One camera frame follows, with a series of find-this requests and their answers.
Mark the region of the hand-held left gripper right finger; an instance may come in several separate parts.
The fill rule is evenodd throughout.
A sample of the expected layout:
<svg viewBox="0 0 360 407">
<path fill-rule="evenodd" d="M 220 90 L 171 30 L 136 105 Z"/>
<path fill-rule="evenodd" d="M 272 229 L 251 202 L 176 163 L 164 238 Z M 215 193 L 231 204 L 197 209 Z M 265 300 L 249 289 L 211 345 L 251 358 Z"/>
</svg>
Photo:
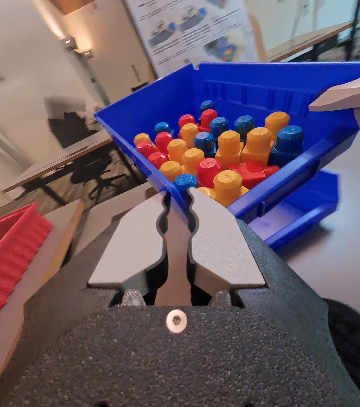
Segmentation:
<svg viewBox="0 0 360 407">
<path fill-rule="evenodd" d="M 264 288 L 264 276 L 233 214 L 196 188 L 187 194 L 191 287 L 210 296 L 218 291 Z"/>
</svg>

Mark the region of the pile of mega blocks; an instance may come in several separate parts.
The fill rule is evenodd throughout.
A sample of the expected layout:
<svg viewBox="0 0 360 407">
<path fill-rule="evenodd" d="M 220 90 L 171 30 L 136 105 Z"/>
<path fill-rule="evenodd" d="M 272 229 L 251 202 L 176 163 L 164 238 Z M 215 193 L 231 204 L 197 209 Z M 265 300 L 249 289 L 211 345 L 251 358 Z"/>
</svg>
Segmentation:
<svg viewBox="0 0 360 407">
<path fill-rule="evenodd" d="M 177 137 L 167 122 L 158 122 L 154 140 L 147 133 L 133 140 L 136 151 L 173 184 L 183 201 L 196 188 L 230 206 L 304 150 L 304 130 L 291 125 L 283 111 L 268 115 L 263 127 L 251 115 L 239 116 L 231 129 L 213 100 L 203 101 L 199 110 L 198 119 L 180 116 Z"/>
</svg>

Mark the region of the black office chair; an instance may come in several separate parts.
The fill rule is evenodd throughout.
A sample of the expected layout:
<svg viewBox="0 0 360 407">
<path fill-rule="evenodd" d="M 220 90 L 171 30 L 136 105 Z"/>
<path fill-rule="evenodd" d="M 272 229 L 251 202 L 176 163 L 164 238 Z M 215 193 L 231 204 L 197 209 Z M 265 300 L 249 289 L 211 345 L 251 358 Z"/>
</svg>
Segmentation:
<svg viewBox="0 0 360 407">
<path fill-rule="evenodd" d="M 88 197 L 94 201 L 96 206 L 99 203 L 101 193 L 104 189 L 111 187 L 117 188 L 114 183 L 121 178 L 128 178 L 127 174 L 120 174 L 113 177 L 102 178 L 102 175 L 109 172 L 107 167 L 112 164 L 109 152 L 94 150 L 84 156 L 74 160 L 74 170 L 71 174 L 70 181 L 73 185 L 86 184 L 89 181 L 96 181 L 95 188 L 88 193 Z"/>
</svg>

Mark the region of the wooden desk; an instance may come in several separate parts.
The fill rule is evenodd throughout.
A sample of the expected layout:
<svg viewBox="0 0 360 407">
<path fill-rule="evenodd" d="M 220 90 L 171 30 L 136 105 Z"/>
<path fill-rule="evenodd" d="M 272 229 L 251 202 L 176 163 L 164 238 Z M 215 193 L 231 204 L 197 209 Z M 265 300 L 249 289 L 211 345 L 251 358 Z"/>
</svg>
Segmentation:
<svg viewBox="0 0 360 407">
<path fill-rule="evenodd" d="M 5 194 L 14 190 L 19 186 L 25 185 L 27 182 L 40 178 L 42 175 L 49 173 L 52 170 L 62 167 L 75 159 L 82 157 L 104 145 L 112 142 L 111 136 L 106 130 L 101 130 L 93 135 L 86 137 L 77 143 L 68 146 L 65 149 L 57 152 L 51 158 L 42 162 L 31 165 L 22 174 L 17 176 L 13 181 L 9 182 L 2 188 L 1 193 Z"/>
<path fill-rule="evenodd" d="M 299 35 L 266 51 L 268 62 L 279 62 L 352 27 L 354 21 Z"/>
</svg>

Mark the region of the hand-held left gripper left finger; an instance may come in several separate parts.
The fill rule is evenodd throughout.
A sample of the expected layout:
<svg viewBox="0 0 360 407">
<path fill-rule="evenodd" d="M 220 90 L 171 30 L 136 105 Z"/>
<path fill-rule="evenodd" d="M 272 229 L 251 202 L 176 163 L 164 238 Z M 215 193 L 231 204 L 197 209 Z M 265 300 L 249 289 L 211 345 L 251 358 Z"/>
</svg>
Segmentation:
<svg viewBox="0 0 360 407">
<path fill-rule="evenodd" d="M 154 298 L 168 277 L 167 215 L 171 198 L 160 192 L 128 211 L 119 221 L 88 285 L 138 290 Z"/>
</svg>

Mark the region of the instruction sheet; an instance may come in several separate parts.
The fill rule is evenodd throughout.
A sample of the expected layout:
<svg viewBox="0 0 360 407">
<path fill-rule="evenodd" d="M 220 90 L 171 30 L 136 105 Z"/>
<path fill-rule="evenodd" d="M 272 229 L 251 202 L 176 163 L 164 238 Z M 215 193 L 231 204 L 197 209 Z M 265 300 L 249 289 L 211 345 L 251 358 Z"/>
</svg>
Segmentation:
<svg viewBox="0 0 360 407">
<path fill-rule="evenodd" d="M 246 1 L 128 0 L 157 77 L 203 62 L 258 62 Z"/>
</svg>

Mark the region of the dark wall panel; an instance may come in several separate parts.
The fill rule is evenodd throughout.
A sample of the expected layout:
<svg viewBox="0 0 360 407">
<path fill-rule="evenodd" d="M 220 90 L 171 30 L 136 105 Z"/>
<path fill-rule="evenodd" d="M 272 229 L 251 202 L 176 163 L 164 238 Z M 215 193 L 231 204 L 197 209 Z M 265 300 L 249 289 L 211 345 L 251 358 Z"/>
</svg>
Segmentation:
<svg viewBox="0 0 360 407">
<path fill-rule="evenodd" d="M 98 130 L 87 127 L 84 118 L 76 112 L 65 112 L 64 118 L 49 118 L 49 127 L 63 149 L 96 134 Z"/>
</svg>

